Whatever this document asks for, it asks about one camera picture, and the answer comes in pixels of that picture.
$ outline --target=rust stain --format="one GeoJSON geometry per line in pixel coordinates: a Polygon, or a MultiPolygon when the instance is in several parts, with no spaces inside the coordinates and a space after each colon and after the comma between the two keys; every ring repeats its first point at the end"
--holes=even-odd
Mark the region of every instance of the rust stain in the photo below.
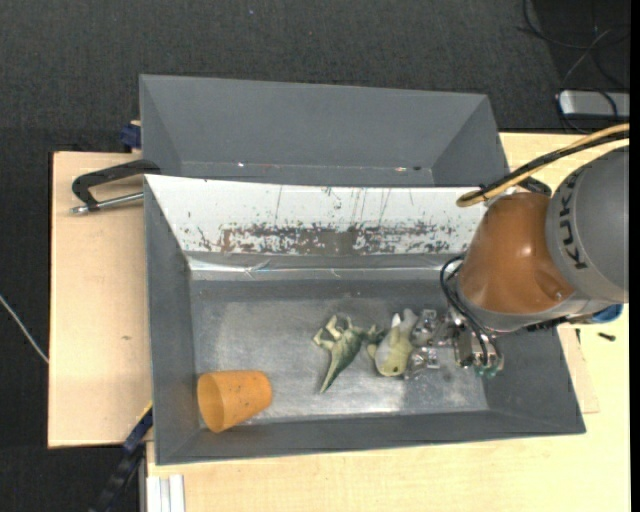
{"type": "Polygon", "coordinates": [[[319,223],[311,227],[276,227],[264,222],[246,227],[222,225],[215,245],[223,253],[322,256],[441,253],[451,249],[446,238],[456,231],[454,226],[422,221],[412,225],[376,227],[352,224],[347,228],[319,223]]]}

